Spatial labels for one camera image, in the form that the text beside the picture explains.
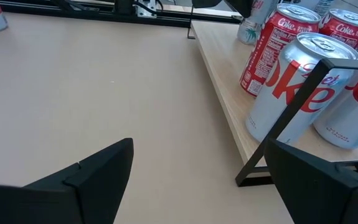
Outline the red Coca-Cola can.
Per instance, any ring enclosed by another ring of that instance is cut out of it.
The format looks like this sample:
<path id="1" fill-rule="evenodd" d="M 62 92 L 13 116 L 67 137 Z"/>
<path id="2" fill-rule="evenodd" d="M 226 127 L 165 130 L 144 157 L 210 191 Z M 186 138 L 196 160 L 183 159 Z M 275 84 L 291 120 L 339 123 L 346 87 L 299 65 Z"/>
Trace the red Coca-Cola can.
<path id="1" fill-rule="evenodd" d="M 241 87 L 256 97 L 283 48 L 301 32 L 317 32 L 321 16 L 296 4 L 279 3 L 262 24 L 240 78 Z"/>
<path id="2" fill-rule="evenodd" d="M 319 33 L 340 40 L 358 51 L 358 14 L 330 9 L 319 23 Z"/>

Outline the Celsius Peach Vibe can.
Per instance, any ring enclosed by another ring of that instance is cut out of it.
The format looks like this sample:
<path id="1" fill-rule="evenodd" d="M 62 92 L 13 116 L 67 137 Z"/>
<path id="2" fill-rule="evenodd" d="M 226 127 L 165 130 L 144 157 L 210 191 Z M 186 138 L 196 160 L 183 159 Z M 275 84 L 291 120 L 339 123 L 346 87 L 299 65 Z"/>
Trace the Celsius Peach Vibe can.
<path id="1" fill-rule="evenodd" d="M 279 3 L 279 0 L 253 0 L 251 14 L 239 25 L 237 39 L 246 45 L 254 45 L 260 35 L 265 19 Z"/>

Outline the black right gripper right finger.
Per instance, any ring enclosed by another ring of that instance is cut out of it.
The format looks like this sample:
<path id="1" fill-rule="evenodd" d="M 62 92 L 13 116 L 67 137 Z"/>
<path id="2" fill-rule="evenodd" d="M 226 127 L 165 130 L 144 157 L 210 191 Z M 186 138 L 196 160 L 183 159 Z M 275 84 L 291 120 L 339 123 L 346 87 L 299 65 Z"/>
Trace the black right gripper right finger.
<path id="1" fill-rule="evenodd" d="M 358 224 L 358 172 L 276 139 L 264 158 L 294 224 Z"/>

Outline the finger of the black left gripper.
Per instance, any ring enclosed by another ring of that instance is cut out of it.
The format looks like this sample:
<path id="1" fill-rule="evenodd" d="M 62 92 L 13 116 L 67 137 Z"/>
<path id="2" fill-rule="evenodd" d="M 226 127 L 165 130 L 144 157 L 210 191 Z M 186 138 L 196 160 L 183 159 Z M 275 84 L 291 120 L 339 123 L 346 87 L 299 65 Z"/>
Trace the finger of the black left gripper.
<path id="1" fill-rule="evenodd" d="M 250 17 L 252 14 L 253 0 L 224 0 L 228 6 L 241 14 L 242 17 Z"/>
<path id="2" fill-rule="evenodd" d="M 211 8 L 220 4 L 222 0 L 192 0 L 195 8 Z"/>

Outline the silver metal bracket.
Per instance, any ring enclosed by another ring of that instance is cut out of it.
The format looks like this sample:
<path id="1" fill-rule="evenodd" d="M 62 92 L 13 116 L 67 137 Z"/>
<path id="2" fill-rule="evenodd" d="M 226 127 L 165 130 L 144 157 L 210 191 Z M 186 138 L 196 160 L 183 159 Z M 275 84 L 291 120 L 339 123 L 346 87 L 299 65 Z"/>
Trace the silver metal bracket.
<path id="1" fill-rule="evenodd" d="M 156 18 L 156 0 L 134 0 L 133 2 L 138 17 Z"/>

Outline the black-framed wooden shelf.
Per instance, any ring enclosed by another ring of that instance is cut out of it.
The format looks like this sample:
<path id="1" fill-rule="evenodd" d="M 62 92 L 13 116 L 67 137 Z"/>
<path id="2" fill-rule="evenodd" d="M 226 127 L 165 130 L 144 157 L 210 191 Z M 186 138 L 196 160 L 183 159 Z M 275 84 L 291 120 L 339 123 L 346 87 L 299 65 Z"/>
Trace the black-framed wooden shelf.
<path id="1" fill-rule="evenodd" d="M 191 31 L 244 163 L 235 178 L 236 184 L 239 187 L 271 184 L 270 173 L 263 159 L 254 166 L 249 165 L 259 146 L 245 128 L 245 118 L 253 106 L 254 98 L 242 90 L 238 81 L 252 48 L 237 40 L 237 26 L 234 24 L 193 19 Z M 339 165 L 358 165 L 358 148 L 346 150 L 336 147 L 325 141 L 314 128 L 307 129 L 295 146 Z"/>

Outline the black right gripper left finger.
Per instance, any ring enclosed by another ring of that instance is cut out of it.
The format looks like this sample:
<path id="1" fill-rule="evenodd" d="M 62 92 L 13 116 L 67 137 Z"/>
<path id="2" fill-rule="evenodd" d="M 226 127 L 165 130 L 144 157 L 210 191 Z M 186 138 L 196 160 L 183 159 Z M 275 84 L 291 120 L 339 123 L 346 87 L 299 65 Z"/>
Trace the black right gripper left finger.
<path id="1" fill-rule="evenodd" d="M 0 185 L 0 224 L 113 224 L 133 156 L 124 138 L 31 184 Z"/>

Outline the black table edge rail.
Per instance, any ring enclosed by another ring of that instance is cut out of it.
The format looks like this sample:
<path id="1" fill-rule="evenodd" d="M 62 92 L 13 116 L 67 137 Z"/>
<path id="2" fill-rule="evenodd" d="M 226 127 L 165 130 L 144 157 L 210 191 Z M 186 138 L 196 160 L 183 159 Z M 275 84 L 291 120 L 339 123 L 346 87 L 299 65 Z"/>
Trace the black table edge rail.
<path id="1" fill-rule="evenodd" d="M 227 10 L 194 8 L 191 0 L 156 0 L 156 18 L 138 17 L 134 0 L 0 0 L 5 12 L 66 17 L 94 21 L 125 22 L 170 27 L 190 27 L 191 21 L 239 24 L 242 16 Z"/>

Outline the silver Diet Coke can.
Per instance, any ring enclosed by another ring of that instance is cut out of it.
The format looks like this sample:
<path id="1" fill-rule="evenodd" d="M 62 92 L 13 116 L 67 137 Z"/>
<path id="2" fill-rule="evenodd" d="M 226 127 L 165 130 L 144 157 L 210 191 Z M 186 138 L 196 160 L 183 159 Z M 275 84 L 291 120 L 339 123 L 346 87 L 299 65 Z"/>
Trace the silver Diet Coke can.
<path id="1" fill-rule="evenodd" d="M 358 70 L 350 82 L 313 122 L 321 137 L 344 148 L 358 148 Z"/>
<path id="2" fill-rule="evenodd" d="M 257 141 L 263 141 L 313 68 L 324 58 L 357 60 L 358 52 L 337 39 L 314 32 L 299 33 L 295 40 L 284 47 L 245 121 L 248 132 Z M 331 70 L 282 131 L 278 140 L 286 144 L 296 142 L 349 83 L 353 74 L 353 70 Z"/>

